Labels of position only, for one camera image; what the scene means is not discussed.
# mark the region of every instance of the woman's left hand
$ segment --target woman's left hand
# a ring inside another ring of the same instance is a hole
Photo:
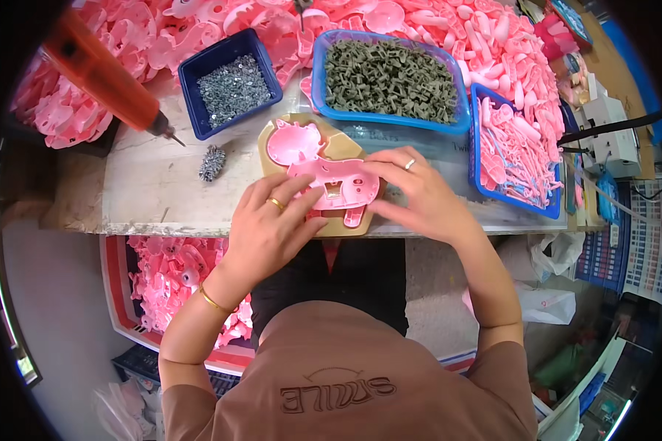
[[[285,266],[328,223],[324,217],[304,220],[322,188],[294,199],[313,180],[311,175],[289,178],[276,173],[247,187],[233,213],[228,251],[216,268],[229,283],[249,292]]]

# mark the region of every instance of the gold bangle bracelet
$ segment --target gold bangle bracelet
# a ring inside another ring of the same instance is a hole
[[[205,298],[206,301],[207,301],[209,304],[212,304],[213,306],[215,306],[216,308],[220,309],[220,310],[223,311],[224,313],[227,313],[228,315],[233,314],[233,313],[236,313],[236,312],[238,311],[238,309],[240,308],[240,306],[238,306],[238,307],[236,307],[235,309],[233,309],[233,310],[231,311],[230,309],[223,308],[221,305],[219,305],[219,304],[217,304],[216,302],[212,301],[212,300],[211,300],[211,297],[209,297],[208,294],[206,294],[206,290],[203,289],[203,283],[202,283],[201,285],[199,285],[199,289],[198,289],[198,291],[201,293],[201,295],[203,295],[203,298]]]

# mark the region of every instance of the woman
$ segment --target woman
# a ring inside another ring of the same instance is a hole
[[[304,222],[322,190],[293,199],[312,177],[277,174],[243,193],[228,253],[164,334],[159,375],[168,440],[536,437],[520,304],[483,229],[414,148],[371,154],[362,166],[409,201],[404,208],[376,200],[371,212],[457,251],[480,324],[467,376],[444,371],[404,338],[404,253],[401,270],[369,262],[387,258],[393,245],[384,243],[397,242],[378,240],[369,255],[347,253],[366,266],[344,264],[340,281],[329,282],[319,269],[320,243],[310,242],[326,220]],[[345,241],[338,259],[357,241]],[[217,402],[203,362],[250,291],[260,347]]]

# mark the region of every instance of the pile of pink plastic parts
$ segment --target pile of pink plastic parts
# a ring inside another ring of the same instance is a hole
[[[223,258],[228,239],[194,239],[159,236],[130,236],[128,245],[138,254],[140,272],[130,273],[132,299],[140,299],[145,314],[142,326],[164,332],[171,319],[191,297],[199,283]],[[230,340],[250,339],[253,333],[250,295],[224,323],[215,348]]]
[[[552,190],[562,187],[554,176],[559,160],[556,146],[546,151],[538,128],[554,122],[551,114],[537,110],[534,125],[510,106],[485,97],[478,107],[481,129],[481,185],[541,209],[549,206]]]
[[[285,87],[310,67],[313,43],[330,29],[394,35],[443,47],[461,64],[465,83],[497,90],[525,109],[555,115],[540,127],[553,146],[563,132],[555,78],[542,41],[526,17],[493,0],[315,0],[304,12],[305,32],[292,0],[87,0],[80,15],[101,42],[140,82],[159,70],[177,76],[186,58],[246,28],[265,44]],[[112,115],[36,57],[12,105],[23,123],[46,135],[54,148],[95,140]]]

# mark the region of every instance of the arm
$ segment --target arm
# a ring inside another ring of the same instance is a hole
[[[406,170],[412,159],[415,163]],[[363,168],[402,189],[409,201],[404,208],[376,200],[369,206],[372,212],[457,251],[480,324],[478,352],[501,341],[522,344],[522,312],[512,278],[481,226],[441,174],[409,146],[373,153]]]
[[[304,216],[323,193],[309,190],[297,199],[313,177],[289,179],[283,173],[256,181],[243,193],[233,214],[229,248],[220,264],[203,281],[169,323],[159,348],[162,389],[190,384],[213,394],[204,361],[211,354],[229,313],[260,281],[282,268],[327,223]],[[286,208],[281,210],[268,198]]]

